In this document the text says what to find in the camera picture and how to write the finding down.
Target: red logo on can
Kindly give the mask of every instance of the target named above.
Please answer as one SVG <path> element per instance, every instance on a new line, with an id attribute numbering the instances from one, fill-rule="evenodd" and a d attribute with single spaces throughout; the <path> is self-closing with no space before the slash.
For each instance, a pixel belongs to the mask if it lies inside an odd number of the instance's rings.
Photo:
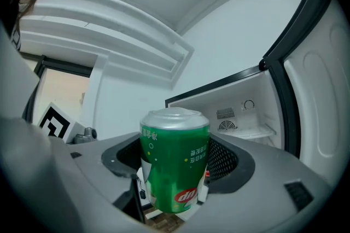
<path id="1" fill-rule="evenodd" d="M 190 188 L 184 191 L 181 191 L 179 194 L 175 196 L 175 201 L 178 203 L 187 203 L 192 198 L 194 198 L 197 194 L 197 188 Z"/>

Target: silver can lid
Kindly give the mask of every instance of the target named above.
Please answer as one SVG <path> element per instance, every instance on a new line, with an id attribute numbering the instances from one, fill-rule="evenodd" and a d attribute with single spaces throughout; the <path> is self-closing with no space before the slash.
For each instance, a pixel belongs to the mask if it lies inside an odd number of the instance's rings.
<path id="1" fill-rule="evenodd" d="M 141 125 L 163 130 L 192 130 L 209 125 L 209 120 L 195 110 L 164 108 L 149 112 L 141 120 Z"/>

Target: green soda can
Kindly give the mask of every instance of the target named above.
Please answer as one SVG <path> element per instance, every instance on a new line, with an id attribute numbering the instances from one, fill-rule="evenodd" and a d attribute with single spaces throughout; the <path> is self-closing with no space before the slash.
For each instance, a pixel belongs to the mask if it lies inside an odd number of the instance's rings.
<path id="1" fill-rule="evenodd" d="M 209 120 L 200 112 L 166 108 L 141 121 L 141 162 L 150 203 L 165 213 L 196 201 L 209 149 Z"/>

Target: wooden floor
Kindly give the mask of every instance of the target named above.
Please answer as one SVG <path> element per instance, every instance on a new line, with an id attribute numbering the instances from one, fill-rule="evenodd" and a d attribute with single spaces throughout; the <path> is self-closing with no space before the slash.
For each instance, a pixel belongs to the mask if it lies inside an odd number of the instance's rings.
<path id="1" fill-rule="evenodd" d="M 143 212 L 144 215 L 155 211 L 155 208 L 148 209 Z M 175 214 L 161 213 L 154 218 L 145 219 L 146 225 L 153 229 L 160 230 L 162 232 L 173 232 L 178 229 L 184 221 L 178 218 Z"/>

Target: fan vent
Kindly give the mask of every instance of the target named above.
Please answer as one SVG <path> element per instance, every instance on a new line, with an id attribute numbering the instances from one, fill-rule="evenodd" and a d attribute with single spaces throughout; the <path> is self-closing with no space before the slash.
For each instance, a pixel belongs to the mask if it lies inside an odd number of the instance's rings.
<path id="1" fill-rule="evenodd" d="M 232 121 L 225 120 L 220 123 L 219 130 L 232 130 L 236 129 L 236 125 Z"/>
<path id="2" fill-rule="evenodd" d="M 234 109 L 233 108 L 220 109 L 217 111 L 217 117 L 218 119 L 235 117 Z"/>

